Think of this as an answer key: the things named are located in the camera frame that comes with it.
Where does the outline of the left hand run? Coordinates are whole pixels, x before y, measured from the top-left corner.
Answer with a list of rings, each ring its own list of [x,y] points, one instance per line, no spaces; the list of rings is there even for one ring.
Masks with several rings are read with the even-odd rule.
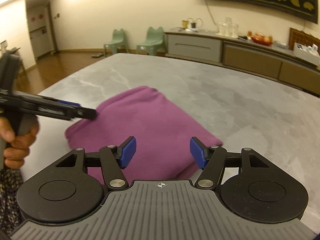
[[[27,134],[15,135],[10,122],[1,116],[1,137],[11,145],[3,151],[6,167],[19,169],[23,166],[25,157],[30,153],[30,146],[36,141],[39,129],[37,121]]]

